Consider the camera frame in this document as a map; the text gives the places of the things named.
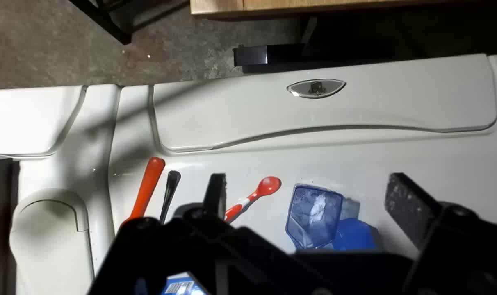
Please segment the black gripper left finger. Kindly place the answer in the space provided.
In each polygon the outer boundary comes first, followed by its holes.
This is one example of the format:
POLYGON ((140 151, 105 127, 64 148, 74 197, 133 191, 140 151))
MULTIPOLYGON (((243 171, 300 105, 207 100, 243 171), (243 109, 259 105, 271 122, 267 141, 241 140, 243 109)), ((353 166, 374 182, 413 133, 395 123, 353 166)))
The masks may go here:
POLYGON ((203 207, 217 215, 218 218, 225 217, 226 210, 226 176, 225 174, 212 174, 207 192, 203 197, 203 207))

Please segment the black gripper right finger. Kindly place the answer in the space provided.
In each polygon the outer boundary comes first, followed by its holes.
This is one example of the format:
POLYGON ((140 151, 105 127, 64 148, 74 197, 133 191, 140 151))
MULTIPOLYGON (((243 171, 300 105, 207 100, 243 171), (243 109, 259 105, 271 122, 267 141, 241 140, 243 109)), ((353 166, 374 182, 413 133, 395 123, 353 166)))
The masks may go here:
POLYGON ((441 213, 441 204, 404 172, 389 176, 384 205, 417 250, 425 245, 431 223, 441 213))

